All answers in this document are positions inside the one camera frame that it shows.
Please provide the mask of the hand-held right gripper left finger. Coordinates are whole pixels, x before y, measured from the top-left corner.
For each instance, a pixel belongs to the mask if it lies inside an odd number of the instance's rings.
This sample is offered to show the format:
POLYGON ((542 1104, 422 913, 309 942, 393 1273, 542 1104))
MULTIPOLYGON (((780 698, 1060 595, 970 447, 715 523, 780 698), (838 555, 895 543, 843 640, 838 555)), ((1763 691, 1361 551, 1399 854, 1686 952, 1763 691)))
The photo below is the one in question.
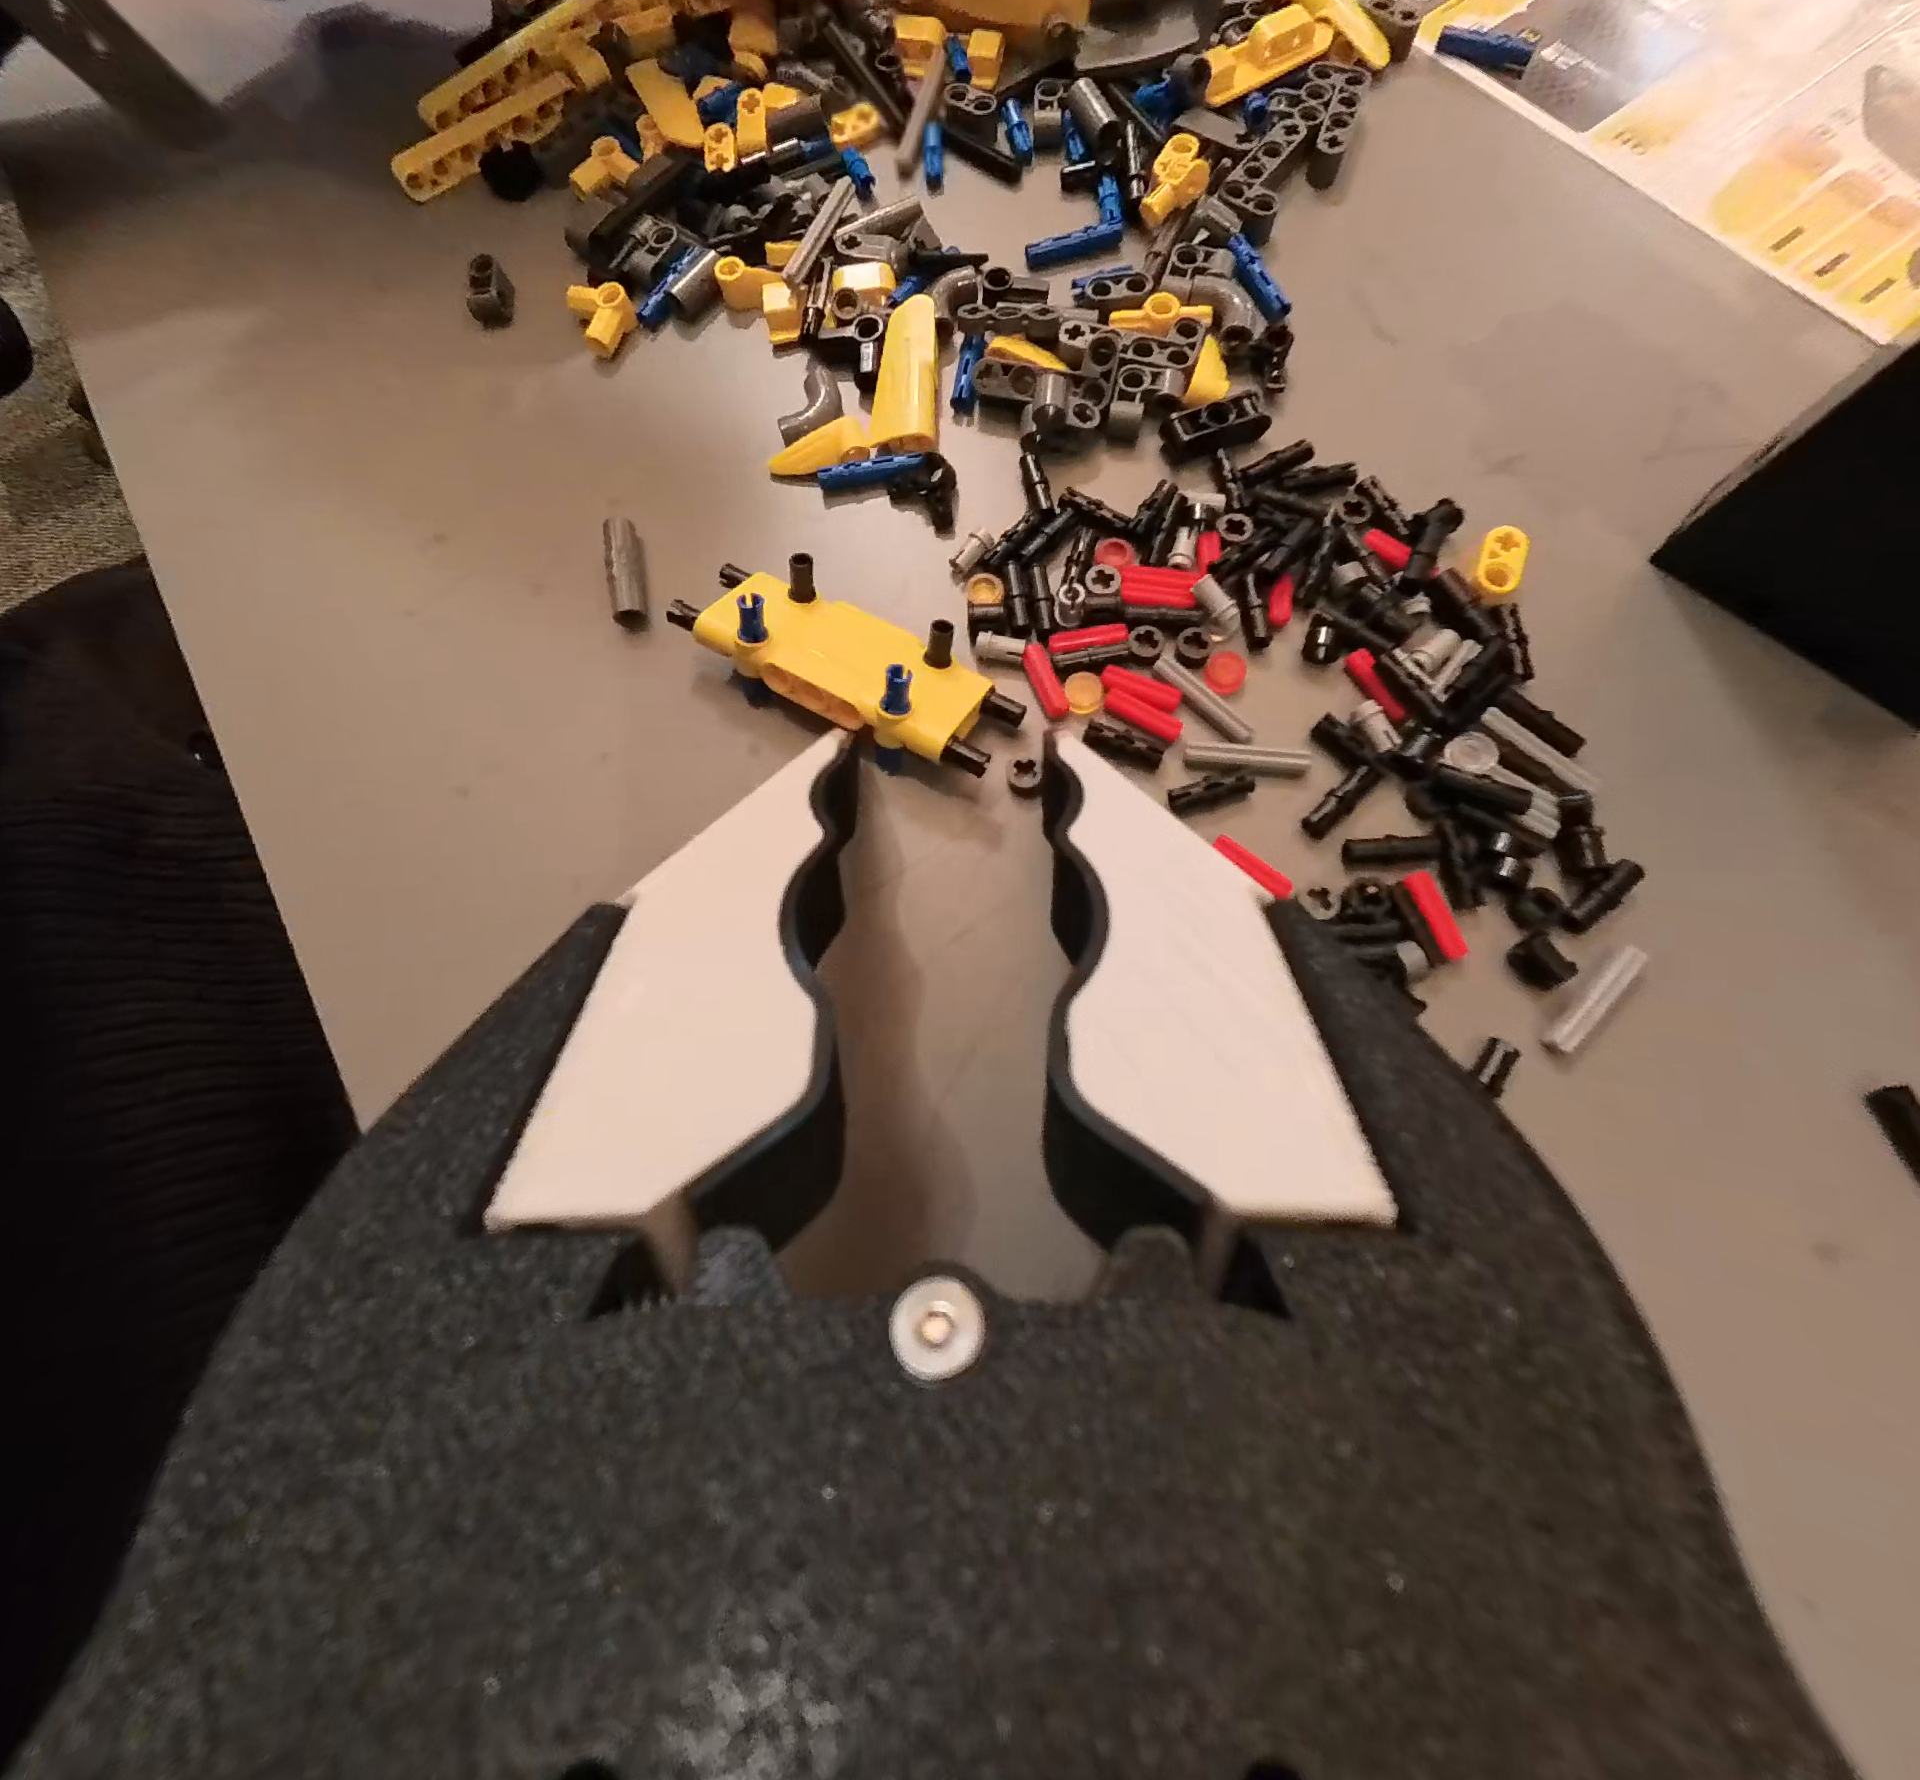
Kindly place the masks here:
POLYGON ((830 1207, 845 1095, 820 961, 845 925, 852 736, 823 736, 620 900, 620 925, 485 1205, 491 1235, 719 1228, 773 1251, 830 1207))

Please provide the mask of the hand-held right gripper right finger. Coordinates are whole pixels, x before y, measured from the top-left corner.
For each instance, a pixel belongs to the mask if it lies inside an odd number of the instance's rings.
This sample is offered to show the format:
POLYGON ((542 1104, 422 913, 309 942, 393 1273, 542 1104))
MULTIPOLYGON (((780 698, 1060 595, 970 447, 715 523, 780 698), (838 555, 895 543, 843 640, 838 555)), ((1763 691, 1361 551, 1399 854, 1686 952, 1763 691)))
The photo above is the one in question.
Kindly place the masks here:
POLYGON ((1280 937, 1280 899, 1076 736, 1046 742, 1043 1155, 1085 1233, 1393 1227, 1390 1187, 1280 937))

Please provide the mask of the pile of black red pins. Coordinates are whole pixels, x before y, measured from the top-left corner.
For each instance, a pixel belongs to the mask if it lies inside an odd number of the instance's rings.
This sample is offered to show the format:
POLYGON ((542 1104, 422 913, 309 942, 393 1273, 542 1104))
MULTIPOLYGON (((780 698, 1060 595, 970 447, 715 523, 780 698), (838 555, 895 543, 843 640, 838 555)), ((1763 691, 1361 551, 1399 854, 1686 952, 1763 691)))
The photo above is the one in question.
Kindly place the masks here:
POLYGON ((951 562, 975 656, 1026 666, 1180 816, 1297 785, 1319 873, 1215 844, 1413 1009, 1490 943, 1544 1032, 1645 866, 1611 846, 1588 742, 1533 691, 1526 533, 1476 538, 1452 499, 1410 511, 1311 442, 1215 452, 1132 509, 1034 454, 1022 489, 951 562))

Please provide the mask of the pile of yellow grey bricks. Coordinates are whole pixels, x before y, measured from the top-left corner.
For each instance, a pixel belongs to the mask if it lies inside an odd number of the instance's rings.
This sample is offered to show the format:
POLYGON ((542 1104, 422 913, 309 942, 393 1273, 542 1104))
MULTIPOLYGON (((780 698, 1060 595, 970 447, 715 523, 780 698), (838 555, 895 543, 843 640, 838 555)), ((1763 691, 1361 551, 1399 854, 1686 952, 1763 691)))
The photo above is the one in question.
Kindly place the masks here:
MULTIPOLYGON (((1401 0, 495 0, 395 162, 421 201, 570 162, 590 283, 641 326, 722 300, 804 349, 791 446, 858 414, 940 454, 933 397, 1024 456, 1287 388, 1279 194, 1329 189, 1418 48, 1401 0)), ((938 471, 895 497, 932 494, 938 471)))

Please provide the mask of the yellow brick assembly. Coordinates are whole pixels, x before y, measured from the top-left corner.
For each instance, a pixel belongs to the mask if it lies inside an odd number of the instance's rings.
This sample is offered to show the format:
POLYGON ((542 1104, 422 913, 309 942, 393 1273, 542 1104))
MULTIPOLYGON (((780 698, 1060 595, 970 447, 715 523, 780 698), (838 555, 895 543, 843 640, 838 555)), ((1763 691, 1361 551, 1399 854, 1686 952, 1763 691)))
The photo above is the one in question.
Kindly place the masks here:
POLYGON ((725 659, 758 703, 780 699, 869 736, 888 773, 910 761, 984 778, 994 757, 979 729, 1016 735, 1028 706, 998 690, 963 656, 954 621, 926 633, 819 590, 813 560, 789 574, 722 568, 725 590, 707 608, 673 598, 668 621, 725 659))

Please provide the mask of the black block with yellow beams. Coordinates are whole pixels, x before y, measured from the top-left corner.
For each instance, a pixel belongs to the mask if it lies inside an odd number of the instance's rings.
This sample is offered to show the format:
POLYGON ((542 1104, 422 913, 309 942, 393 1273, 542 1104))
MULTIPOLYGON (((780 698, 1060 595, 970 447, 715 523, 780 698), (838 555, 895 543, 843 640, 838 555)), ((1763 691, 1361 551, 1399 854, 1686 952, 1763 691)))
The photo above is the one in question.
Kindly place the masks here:
POLYGON ((1919 729, 1919 344, 1836 384, 1651 568, 1919 729))

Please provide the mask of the light grey axle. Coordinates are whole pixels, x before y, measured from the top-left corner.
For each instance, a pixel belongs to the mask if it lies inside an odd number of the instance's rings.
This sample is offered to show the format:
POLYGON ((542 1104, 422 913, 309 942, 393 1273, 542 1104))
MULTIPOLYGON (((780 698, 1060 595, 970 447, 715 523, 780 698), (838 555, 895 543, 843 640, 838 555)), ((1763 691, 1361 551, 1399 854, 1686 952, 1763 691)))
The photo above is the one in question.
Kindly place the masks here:
POLYGON ((1611 952, 1581 976, 1569 1002, 1550 1021, 1541 1046, 1557 1058, 1573 1058, 1591 1048, 1620 1002, 1635 991, 1648 967, 1648 952, 1624 945, 1611 952))

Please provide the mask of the yellow wedge brick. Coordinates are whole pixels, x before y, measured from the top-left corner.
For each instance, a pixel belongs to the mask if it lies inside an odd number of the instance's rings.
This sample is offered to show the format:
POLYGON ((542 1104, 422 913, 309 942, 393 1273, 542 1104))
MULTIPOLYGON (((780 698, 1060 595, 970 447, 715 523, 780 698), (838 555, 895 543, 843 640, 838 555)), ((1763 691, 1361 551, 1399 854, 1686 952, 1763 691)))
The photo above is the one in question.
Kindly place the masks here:
POLYGON ((773 477, 809 479, 833 468, 860 466, 873 452, 862 418, 843 412, 784 446, 765 469, 773 477))

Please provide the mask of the black two-hole connector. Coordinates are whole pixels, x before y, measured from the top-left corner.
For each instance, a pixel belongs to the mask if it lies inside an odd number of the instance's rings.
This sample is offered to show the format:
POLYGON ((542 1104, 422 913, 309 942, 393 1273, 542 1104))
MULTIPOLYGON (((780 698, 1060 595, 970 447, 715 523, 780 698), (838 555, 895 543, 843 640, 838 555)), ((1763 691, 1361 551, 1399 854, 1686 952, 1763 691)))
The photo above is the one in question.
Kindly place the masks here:
POLYGON ((1257 390, 1236 392, 1200 406, 1170 412, 1160 425, 1160 447, 1170 466, 1215 452, 1257 442, 1275 418, 1257 390))

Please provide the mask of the yellow sticker sheet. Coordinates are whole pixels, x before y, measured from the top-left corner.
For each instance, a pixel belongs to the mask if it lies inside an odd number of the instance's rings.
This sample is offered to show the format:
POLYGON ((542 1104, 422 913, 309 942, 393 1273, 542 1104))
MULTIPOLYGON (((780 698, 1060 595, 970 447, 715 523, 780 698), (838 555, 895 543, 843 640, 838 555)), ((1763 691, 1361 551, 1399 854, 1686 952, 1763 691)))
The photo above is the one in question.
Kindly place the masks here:
POLYGON ((1919 0, 1401 0, 1451 72, 1876 344, 1919 326, 1919 0))

